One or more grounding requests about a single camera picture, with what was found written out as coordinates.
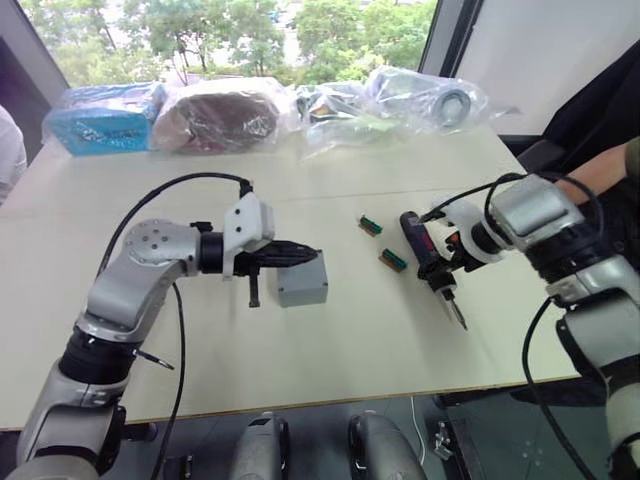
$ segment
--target window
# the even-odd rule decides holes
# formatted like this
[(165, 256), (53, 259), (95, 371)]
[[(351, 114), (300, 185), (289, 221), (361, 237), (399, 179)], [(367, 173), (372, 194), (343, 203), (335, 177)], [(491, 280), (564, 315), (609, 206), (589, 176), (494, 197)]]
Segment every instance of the window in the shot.
[(437, 0), (18, 0), (71, 86), (417, 69)]

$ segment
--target screwdriver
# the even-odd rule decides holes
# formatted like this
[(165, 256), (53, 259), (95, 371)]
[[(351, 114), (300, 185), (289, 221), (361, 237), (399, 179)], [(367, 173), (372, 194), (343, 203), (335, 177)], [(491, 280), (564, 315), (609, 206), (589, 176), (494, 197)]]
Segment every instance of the screwdriver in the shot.
[(420, 221), (420, 217), (415, 212), (405, 212), (400, 215), (400, 226), (420, 265), (418, 278), (427, 282), (449, 317), (462, 325), (462, 328), (468, 330), (467, 322), (458, 308), (453, 294), (453, 290), (457, 286), (456, 280), (447, 269), (446, 260), (438, 253), (429, 232)]

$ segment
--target table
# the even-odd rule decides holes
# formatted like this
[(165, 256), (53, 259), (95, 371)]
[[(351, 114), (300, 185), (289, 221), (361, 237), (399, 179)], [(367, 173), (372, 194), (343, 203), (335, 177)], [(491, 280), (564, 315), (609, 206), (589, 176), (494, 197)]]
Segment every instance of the table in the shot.
[[(0, 208), (0, 429), (24, 425), (118, 221), (158, 184), (204, 170), (253, 179), (256, 193), (275, 210), (277, 237), (323, 249), (329, 298), (282, 309), (274, 272), (265, 271), (262, 307), (249, 309), (246, 279), (181, 280), (187, 374), (180, 416), (524, 382), (522, 340), (545, 297), (524, 256), (456, 274), (467, 333), (415, 277), (417, 265), (397, 223), (405, 210), (426, 211), (434, 197), (522, 171), (488, 128), (384, 148), (335, 149), (306, 163), (295, 139), (278, 152), (217, 157), (73, 158), (49, 143)], [(236, 198), (230, 182), (188, 182), (136, 219), (211, 220), (220, 228)], [(362, 213), (384, 227), (382, 235), (371, 238), (357, 228)], [(409, 269), (398, 274), (378, 261), (385, 247), (407, 259)], [(552, 309), (533, 341), (532, 371), (539, 379), (575, 374), (556, 338), (555, 318)], [(144, 348), (177, 364), (172, 295)], [(136, 361), (123, 398), (128, 419), (168, 417), (177, 380), (177, 371)]]

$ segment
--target gray electrical box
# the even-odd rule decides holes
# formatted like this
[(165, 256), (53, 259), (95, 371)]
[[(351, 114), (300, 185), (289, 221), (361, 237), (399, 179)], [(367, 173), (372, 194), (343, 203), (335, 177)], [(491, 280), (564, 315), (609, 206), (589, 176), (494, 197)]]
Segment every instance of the gray electrical box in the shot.
[(325, 303), (328, 293), (322, 250), (318, 250), (318, 257), (310, 262), (278, 269), (278, 299), (282, 307)]

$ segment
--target green component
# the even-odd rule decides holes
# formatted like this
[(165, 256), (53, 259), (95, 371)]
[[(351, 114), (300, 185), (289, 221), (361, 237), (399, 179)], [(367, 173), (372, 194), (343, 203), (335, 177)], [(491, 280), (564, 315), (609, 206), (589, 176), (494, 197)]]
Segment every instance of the green component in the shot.
[(391, 263), (393, 263), (399, 270), (404, 270), (405, 268), (407, 268), (407, 262), (402, 260), (399, 256), (397, 256), (388, 248), (385, 248), (382, 251), (382, 256), (387, 260), (389, 260)]
[(360, 225), (362, 225), (364, 228), (366, 228), (371, 233), (374, 233), (376, 235), (378, 235), (379, 233), (382, 233), (382, 227), (380, 225), (378, 225), (377, 223), (369, 220), (364, 215), (362, 217), (360, 217)]

